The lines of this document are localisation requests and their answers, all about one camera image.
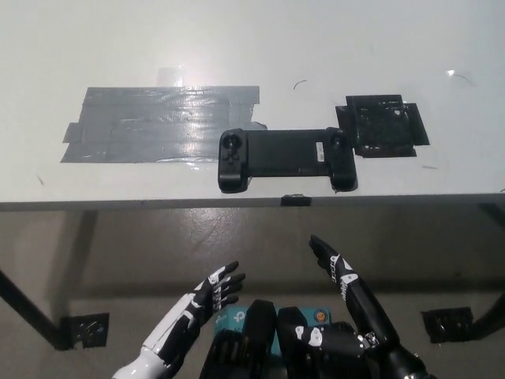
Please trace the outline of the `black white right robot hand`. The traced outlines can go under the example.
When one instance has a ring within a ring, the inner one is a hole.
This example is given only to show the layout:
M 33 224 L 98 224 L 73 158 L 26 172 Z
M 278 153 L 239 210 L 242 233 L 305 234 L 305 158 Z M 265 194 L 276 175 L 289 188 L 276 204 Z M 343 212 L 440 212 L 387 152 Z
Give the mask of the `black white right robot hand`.
M 323 239 L 311 235 L 309 246 L 332 283 L 340 291 L 357 330 L 346 332 L 327 327 L 289 327 L 295 338 L 308 347 L 329 355 L 378 358 L 402 351 L 399 336 L 390 318 L 362 277 L 345 257 Z

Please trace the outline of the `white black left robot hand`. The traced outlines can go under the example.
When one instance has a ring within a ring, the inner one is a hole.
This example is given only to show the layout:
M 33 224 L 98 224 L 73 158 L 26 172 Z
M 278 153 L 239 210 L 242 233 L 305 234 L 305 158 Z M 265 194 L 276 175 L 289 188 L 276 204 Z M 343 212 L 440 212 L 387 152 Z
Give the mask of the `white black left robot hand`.
M 207 276 L 192 291 L 182 295 L 143 343 L 165 364 L 184 358 L 201 328 L 221 309 L 238 301 L 245 274 L 234 274 L 233 261 Z

